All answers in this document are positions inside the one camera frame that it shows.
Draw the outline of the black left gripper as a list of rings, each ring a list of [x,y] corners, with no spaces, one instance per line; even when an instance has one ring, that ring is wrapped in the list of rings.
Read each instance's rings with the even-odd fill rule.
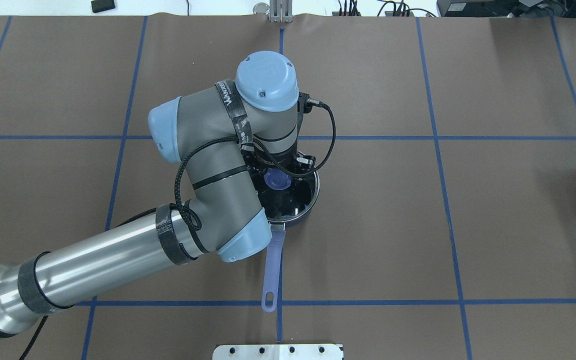
[[[260,143],[245,143],[240,146],[241,154],[246,165],[259,174],[266,174],[269,170],[278,170],[293,179],[302,179],[314,174],[317,166],[316,158],[304,155],[292,146],[284,153],[270,153]]]

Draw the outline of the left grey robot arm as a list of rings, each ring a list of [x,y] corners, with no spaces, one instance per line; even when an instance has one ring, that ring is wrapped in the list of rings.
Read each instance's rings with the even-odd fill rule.
[[[267,248],[269,206],[250,171],[304,178],[316,170],[314,157],[297,150],[310,104],[295,64],[263,50],[245,57],[234,79],[154,107],[147,118],[154,144],[179,164],[174,202],[21,264],[0,264],[0,339],[202,255],[236,262]]]

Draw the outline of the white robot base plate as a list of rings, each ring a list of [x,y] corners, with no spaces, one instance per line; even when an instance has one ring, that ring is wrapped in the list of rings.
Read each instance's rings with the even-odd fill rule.
[[[217,346],[213,360],[344,360],[342,344],[224,344]]]

